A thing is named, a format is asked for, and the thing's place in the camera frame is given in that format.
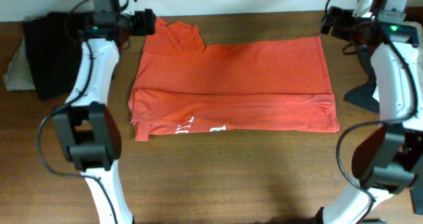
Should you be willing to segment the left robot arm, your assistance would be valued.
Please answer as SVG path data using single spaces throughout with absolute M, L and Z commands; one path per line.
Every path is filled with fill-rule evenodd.
M 76 42 L 82 58 L 65 104 L 46 119 L 53 122 L 65 160 L 75 178 L 87 183 L 101 223 L 134 223 L 124 197 L 118 165 L 122 138 L 107 108 L 110 84 L 130 36 L 155 33 L 151 9 L 137 11 L 137 0 L 91 0 L 94 11 L 84 21 Z

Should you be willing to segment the red t-shirt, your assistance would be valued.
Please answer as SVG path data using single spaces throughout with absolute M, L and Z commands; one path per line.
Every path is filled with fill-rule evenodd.
M 135 140 L 226 130 L 340 129 L 318 36 L 203 43 L 199 28 L 157 19 L 128 106 Z

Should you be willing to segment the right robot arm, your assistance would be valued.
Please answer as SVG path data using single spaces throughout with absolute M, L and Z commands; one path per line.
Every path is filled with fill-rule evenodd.
M 326 6 L 321 32 L 367 54 L 379 97 L 377 129 L 354 151 L 348 186 L 315 223 L 365 223 L 381 202 L 409 190 L 422 213 L 420 39 L 405 23 L 408 0 L 358 0 L 354 10 Z

